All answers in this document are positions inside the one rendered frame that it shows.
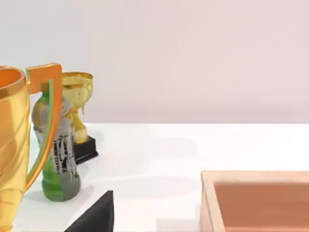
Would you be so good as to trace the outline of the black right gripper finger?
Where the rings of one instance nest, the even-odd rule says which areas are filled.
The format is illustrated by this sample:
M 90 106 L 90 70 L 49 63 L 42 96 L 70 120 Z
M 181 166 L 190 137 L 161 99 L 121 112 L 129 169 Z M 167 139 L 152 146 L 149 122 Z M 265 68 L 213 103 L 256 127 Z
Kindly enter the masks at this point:
M 91 207 L 77 218 L 64 232 L 113 232 L 113 191 L 104 193 Z

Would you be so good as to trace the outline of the green bottle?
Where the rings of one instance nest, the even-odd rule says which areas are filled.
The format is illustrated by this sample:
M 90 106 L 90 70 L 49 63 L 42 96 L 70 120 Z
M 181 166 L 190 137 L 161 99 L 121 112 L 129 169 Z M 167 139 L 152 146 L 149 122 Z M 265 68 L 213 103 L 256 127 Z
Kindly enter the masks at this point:
M 41 83 L 42 95 L 32 111 L 32 123 L 38 143 L 41 145 L 47 129 L 49 111 L 49 83 Z M 74 158 L 74 134 L 67 118 L 70 104 L 62 99 L 60 122 L 49 157 L 42 169 L 42 190 L 47 199 L 64 202 L 74 198 L 80 191 L 81 180 Z

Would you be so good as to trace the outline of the small gold trophy black base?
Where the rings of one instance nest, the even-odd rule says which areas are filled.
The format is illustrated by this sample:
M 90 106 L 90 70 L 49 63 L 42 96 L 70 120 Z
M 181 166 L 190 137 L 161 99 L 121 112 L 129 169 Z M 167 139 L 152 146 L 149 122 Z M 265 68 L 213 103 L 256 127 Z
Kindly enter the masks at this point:
M 70 103 L 66 116 L 72 123 L 74 158 L 77 164 L 81 164 L 98 155 L 96 139 L 88 135 L 87 127 L 79 118 L 79 109 L 84 114 L 85 104 L 93 93 L 93 75 L 85 72 L 64 72 L 62 85 L 63 97 Z

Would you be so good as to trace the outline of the shallow salmon-coloured box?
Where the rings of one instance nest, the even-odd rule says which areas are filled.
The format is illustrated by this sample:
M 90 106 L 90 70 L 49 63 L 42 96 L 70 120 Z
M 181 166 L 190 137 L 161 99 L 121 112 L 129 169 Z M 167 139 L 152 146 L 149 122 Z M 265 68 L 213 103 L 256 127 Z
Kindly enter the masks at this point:
M 309 171 L 202 171 L 201 232 L 309 232 Z

